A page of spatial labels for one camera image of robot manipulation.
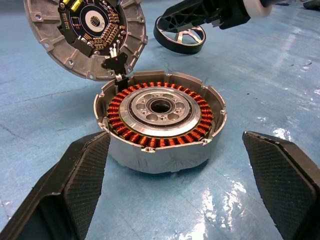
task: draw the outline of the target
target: center bearing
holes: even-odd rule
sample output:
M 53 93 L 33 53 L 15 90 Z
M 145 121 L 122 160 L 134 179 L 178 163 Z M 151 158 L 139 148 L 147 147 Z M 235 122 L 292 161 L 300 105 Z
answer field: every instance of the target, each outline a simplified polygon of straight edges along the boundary
M 134 91 L 123 99 L 119 115 L 131 129 L 153 137 L 173 137 L 192 130 L 201 109 L 187 93 L 154 86 Z

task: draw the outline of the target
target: black circuit board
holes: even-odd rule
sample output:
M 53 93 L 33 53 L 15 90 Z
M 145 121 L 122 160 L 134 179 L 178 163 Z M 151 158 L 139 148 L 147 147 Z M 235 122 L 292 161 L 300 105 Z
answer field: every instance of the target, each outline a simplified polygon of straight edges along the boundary
M 125 20 L 117 8 L 107 0 L 60 0 L 60 32 L 87 57 L 107 56 L 126 37 Z

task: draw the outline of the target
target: textured rubber pad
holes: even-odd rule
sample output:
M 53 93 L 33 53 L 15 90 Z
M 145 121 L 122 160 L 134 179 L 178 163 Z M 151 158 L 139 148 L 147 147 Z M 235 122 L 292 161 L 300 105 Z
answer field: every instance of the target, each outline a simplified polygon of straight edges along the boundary
M 295 144 L 280 138 L 245 132 L 243 142 L 261 198 L 281 236 L 301 239 L 314 216 L 317 190 L 299 162 L 307 168 L 308 162 L 315 169 L 317 166 L 306 155 L 295 154 L 297 150 L 301 153 Z
M 101 195 L 110 137 L 74 141 L 32 188 L 0 240 L 84 240 Z

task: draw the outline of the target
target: epoxy floor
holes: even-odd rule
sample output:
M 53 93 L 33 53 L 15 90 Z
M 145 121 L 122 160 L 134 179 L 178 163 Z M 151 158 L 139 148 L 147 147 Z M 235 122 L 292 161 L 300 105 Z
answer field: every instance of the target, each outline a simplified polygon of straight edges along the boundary
M 68 145 L 100 129 L 102 82 L 47 56 L 22 1 L 0 8 L 0 229 Z M 189 170 L 148 175 L 108 157 L 88 240 L 280 240 L 258 193 L 244 130 L 298 144 L 320 165 L 320 12 L 275 6 L 269 18 L 229 30 L 205 25 L 202 51 L 170 52 L 153 37 L 172 0 L 142 4 L 149 43 L 135 71 L 183 72 L 224 97 L 228 121 L 215 154 Z

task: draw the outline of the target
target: copper wire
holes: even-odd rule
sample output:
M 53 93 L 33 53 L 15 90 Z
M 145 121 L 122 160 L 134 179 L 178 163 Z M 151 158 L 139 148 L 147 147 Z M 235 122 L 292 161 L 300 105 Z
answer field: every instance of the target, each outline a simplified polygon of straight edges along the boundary
M 120 106 L 121 102 L 112 100 L 109 105 L 111 106 Z
M 195 96 L 193 97 L 193 99 L 197 101 L 197 100 L 201 99 L 201 96 L 200 96 L 199 94 L 197 94 L 197 95 L 195 95 Z
M 113 98 L 113 100 L 117 101 L 117 102 L 122 102 L 123 101 L 123 98 L 122 97 L 119 97 L 119 96 L 115 96 Z
M 207 133 L 207 131 L 204 130 L 203 128 L 201 128 L 201 127 L 197 127 L 197 128 L 195 129 L 195 131 L 196 131 L 197 133 L 201 134 L 202 136 L 204 136 L 204 135 Z
M 133 86 L 128 87 L 131 92 L 134 92 L 136 89 Z
M 189 92 L 190 97 L 193 97 L 194 95 L 196 95 L 196 93 L 194 91 Z
M 111 125 L 112 125 L 112 127 L 114 129 L 116 129 L 116 128 L 120 127 L 120 126 L 123 126 L 124 124 L 122 123 L 122 121 L 114 121 L 114 122 L 111 123 Z
M 200 127 L 200 128 L 202 128 L 202 129 L 204 129 L 204 130 L 209 130 L 210 129 L 210 124 L 205 124 L 205 123 L 202 123 L 202 122 L 200 122 L 199 124 L 198 124 L 198 127 Z
M 198 101 L 196 101 L 197 104 L 205 104 L 207 103 L 206 100 L 204 99 L 199 99 Z
M 133 143 L 136 143 L 138 142 L 139 138 L 140 138 L 140 135 L 138 133 L 135 133 L 130 137 L 130 141 Z
M 166 146 L 166 140 L 164 138 L 160 138 L 159 147 L 163 148 Z
M 169 138 L 168 144 L 169 144 L 169 146 L 174 146 L 174 145 L 176 145 L 175 140 L 174 140 L 173 138 Z
M 122 133 L 124 133 L 124 132 L 127 131 L 127 130 L 128 130 L 128 128 L 127 128 L 126 126 L 120 126 L 120 127 L 118 127 L 118 128 L 115 129 L 115 131 L 116 131 L 117 134 L 122 134 Z
M 151 140 L 149 141 L 149 145 L 150 148 L 155 148 L 157 146 L 157 139 L 156 138 L 151 138 Z
M 180 137 L 180 136 L 177 137 L 176 140 L 177 140 L 177 142 L 178 142 L 179 144 L 186 144 L 185 140 L 183 140 L 183 138 Z
M 211 109 L 210 108 L 203 108 L 203 109 L 201 109 L 201 113 L 202 114 L 209 114 L 209 113 L 211 113 Z
M 122 90 L 122 93 L 129 95 L 129 94 L 131 94 L 131 91 L 129 91 L 128 89 L 125 89 L 125 90 Z
M 190 136 L 189 134 L 184 135 L 184 139 L 188 142 L 188 143 L 193 143 L 194 139 L 192 138 L 192 136 Z
M 206 109 L 206 108 L 209 108 L 209 104 L 208 103 L 202 103 L 202 104 L 199 104 L 199 107 L 201 109 Z
M 108 112 L 114 112 L 114 111 L 119 111 L 119 107 L 118 106 L 109 106 L 108 107 Z
M 134 85 L 135 89 L 142 89 L 142 87 L 140 86 L 140 84 Z
M 193 137 L 194 140 L 199 141 L 200 138 L 202 137 L 199 133 L 197 133 L 196 131 L 192 131 L 190 132 L 190 135 Z
M 122 97 L 123 99 L 127 96 L 127 94 L 123 93 L 123 92 L 119 92 L 117 94 L 118 97 Z
M 139 144 L 144 147 L 147 145 L 147 143 L 148 143 L 148 138 L 146 136 L 143 136 L 139 141 Z
M 115 116 L 119 116 L 119 112 L 118 111 L 110 111 L 110 112 L 108 112 L 108 117 L 115 117 Z
M 118 121 L 121 121 L 119 116 L 111 116 L 111 117 L 109 117 L 109 122 L 110 123 L 118 122 Z
M 212 119 L 211 118 L 203 118 L 203 119 L 201 119 L 201 123 L 211 125 Z
M 202 114 L 203 119 L 212 119 L 212 113 Z
M 125 131 L 124 133 L 122 133 L 122 136 L 124 137 L 124 139 L 127 140 L 128 138 L 130 138 L 130 136 L 131 136 L 132 134 L 134 134 L 133 131 L 127 130 L 127 131 Z

